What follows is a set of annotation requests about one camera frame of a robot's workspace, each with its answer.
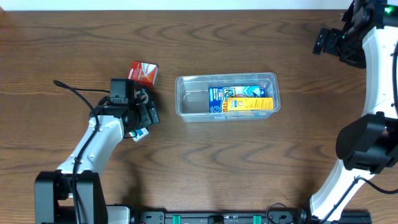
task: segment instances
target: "brown tabletop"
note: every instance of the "brown tabletop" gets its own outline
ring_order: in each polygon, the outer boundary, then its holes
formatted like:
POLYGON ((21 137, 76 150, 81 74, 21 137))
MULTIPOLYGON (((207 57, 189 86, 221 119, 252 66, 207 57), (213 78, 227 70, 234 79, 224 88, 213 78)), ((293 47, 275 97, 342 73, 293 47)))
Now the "brown tabletop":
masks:
MULTIPOLYGON (((365 70, 313 55, 341 11, 5 12, 0 17, 0 223, 34 222, 34 180, 55 170, 88 125, 88 107, 57 88, 109 89, 133 60, 157 63, 161 122, 123 140, 101 178, 108 204, 167 210, 300 207, 336 162, 341 128, 364 106, 365 70), (274 72, 281 110, 267 120, 184 123, 175 112, 182 75, 274 72)), ((84 93, 95 104, 102 93, 84 93)), ((397 168, 373 178, 398 186, 397 168)), ((396 196, 364 185, 348 208, 398 222, 396 196)))

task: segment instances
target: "green led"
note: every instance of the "green led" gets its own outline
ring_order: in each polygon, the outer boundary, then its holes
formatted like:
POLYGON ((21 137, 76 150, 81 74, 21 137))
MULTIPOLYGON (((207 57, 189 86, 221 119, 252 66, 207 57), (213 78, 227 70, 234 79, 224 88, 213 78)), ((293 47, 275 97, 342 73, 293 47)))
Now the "green led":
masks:
POLYGON ((392 7, 385 7, 384 12, 390 14, 392 12, 392 7))

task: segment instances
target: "white wall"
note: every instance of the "white wall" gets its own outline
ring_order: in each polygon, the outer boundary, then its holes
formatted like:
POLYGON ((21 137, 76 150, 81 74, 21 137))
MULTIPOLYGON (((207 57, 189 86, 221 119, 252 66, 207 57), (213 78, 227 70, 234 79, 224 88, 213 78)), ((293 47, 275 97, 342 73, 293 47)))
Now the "white wall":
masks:
POLYGON ((5 11, 347 9, 352 0, 0 0, 5 11))

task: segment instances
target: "red and white box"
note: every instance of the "red and white box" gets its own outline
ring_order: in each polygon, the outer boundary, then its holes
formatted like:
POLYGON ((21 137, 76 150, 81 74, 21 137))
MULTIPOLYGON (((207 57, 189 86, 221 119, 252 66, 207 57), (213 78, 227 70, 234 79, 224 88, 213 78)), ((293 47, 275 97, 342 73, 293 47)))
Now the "red and white box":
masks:
POLYGON ((157 65, 133 61, 130 68, 129 79, 141 85, 154 86, 158 70, 159 68, 157 65))

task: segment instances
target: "gray plastic box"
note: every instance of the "gray plastic box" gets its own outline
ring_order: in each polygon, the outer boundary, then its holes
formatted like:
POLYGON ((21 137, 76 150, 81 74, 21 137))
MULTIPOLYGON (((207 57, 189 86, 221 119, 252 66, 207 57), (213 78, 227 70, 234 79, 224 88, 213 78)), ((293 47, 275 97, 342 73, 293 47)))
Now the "gray plastic box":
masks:
POLYGON ((185 122, 241 121, 267 119, 280 110, 278 82, 273 73, 240 73, 178 77, 175 81, 175 110, 185 122), (209 112, 209 88, 226 86, 256 86, 273 97, 273 110, 209 112))

